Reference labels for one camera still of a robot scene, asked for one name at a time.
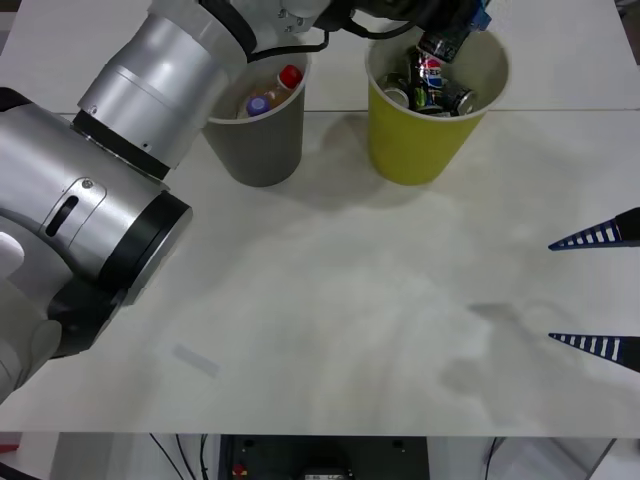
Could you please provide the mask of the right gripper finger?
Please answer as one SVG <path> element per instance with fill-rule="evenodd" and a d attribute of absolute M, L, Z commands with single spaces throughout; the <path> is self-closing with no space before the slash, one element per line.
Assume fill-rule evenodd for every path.
<path fill-rule="evenodd" d="M 549 333 L 548 337 L 636 373 L 640 372 L 640 338 L 638 336 Z"/>
<path fill-rule="evenodd" d="M 550 251 L 639 246 L 640 208 L 578 231 L 548 246 Z"/>

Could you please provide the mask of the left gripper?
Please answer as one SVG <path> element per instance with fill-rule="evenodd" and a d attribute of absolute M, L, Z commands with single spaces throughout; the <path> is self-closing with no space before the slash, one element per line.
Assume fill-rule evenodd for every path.
<path fill-rule="evenodd" d="M 352 9 L 375 18 L 405 22 L 405 27 L 387 31 L 400 34 L 414 26 L 427 33 L 485 31 L 491 23 L 489 2 L 473 1 L 352 1 Z"/>

